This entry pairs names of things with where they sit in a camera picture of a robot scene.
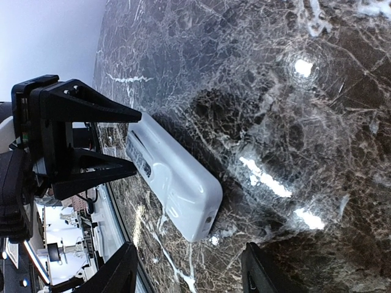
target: white device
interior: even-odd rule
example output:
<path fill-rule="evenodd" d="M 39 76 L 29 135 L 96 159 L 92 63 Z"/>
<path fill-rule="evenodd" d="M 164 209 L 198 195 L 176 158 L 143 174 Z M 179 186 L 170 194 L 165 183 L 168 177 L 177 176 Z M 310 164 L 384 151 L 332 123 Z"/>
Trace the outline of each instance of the white device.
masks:
<path fill-rule="evenodd" d="M 183 237 L 207 237 L 222 201 L 219 181 L 147 113 L 129 124 L 126 153 Z"/>

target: light strip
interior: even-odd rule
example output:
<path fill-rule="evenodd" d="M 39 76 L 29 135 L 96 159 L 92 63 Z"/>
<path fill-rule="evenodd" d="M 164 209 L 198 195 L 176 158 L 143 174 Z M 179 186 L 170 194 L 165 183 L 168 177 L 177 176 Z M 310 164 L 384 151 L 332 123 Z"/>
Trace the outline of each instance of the light strip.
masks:
<path fill-rule="evenodd" d="M 27 241 L 24 241 L 23 244 L 26 247 L 27 252 L 29 253 L 30 258 L 31 258 L 32 262 L 34 263 L 35 267 L 38 269 L 39 273 L 41 274 L 41 277 L 43 278 L 44 282 L 46 284 L 50 284 L 50 280 L 49 280 L 47 274 L 45 273 L 45 271 L 42 269 L 42 265 L 39 262 L 39 260 L 37 259 L 37 257 L 35 256 L 34 252 L 32 251 L 30 244 Z"/>

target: marble table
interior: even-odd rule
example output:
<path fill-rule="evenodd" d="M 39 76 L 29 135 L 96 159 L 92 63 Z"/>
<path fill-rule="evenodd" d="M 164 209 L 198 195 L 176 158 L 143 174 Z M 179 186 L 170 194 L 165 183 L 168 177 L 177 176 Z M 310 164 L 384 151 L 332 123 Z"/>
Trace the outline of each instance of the marble table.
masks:
<path fill-rule="evenodd" d="M 391 292 L 389 1 L 110 0 L 94 87 L 224 189 L 190 244 L 140 176 L 113 184 L 157 292 L 242 292 L 249 241 L 308 292 Z"/>

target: brown marble surface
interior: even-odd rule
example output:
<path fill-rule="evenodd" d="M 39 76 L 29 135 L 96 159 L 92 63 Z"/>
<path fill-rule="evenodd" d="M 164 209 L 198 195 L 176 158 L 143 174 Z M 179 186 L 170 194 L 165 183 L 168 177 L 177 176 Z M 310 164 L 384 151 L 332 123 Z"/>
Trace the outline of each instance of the brown marble surface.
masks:
<path fill-rule="evenodd" d="M 388 1 L 111 0 L 94 80 L 224 189 L 190 244 L 140 176 L 113 183 L 157 292 L 242 292 L 249 241 L 308 292 L 391 292 Z M 126 157 L 127 125 L 100 132 Z"/>

